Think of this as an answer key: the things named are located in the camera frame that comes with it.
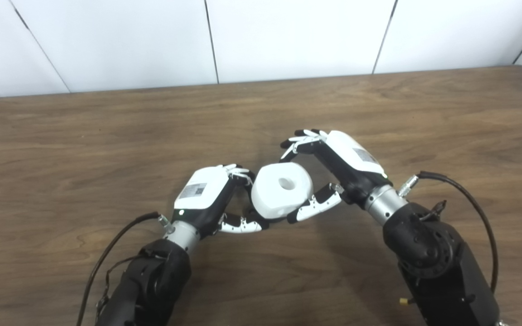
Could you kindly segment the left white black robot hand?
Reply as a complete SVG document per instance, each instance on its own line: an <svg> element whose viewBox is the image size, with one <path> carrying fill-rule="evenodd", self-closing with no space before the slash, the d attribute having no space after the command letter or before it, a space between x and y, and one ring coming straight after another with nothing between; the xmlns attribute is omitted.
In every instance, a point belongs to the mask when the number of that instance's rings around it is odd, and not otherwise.
<svg viewBox="0 0 522 326"><path fill-rule="evenodd" d="M252 197L255 178L255 173L235 163L195 171L174 202L172 221L194 227L201 240L219 231L237 234L269 229L269 222L252 212L247 216L226 212L238 188Z"/></svg>

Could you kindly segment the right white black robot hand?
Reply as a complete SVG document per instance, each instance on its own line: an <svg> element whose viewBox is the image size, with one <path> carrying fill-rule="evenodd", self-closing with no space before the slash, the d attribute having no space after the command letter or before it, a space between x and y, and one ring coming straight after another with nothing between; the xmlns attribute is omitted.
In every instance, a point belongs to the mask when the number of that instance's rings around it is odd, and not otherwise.
<svg viewBox="0 0 522 326"><path fill-rule="evenodd" d="M285 150L280 163L290 162L298 154L313 155L338 180L336 184L326 184L288 213L286 220L290 224L307 220L342 201L364 208L373 190L392 185L379 162L344 132L301 129L280 147Z"/></svg>

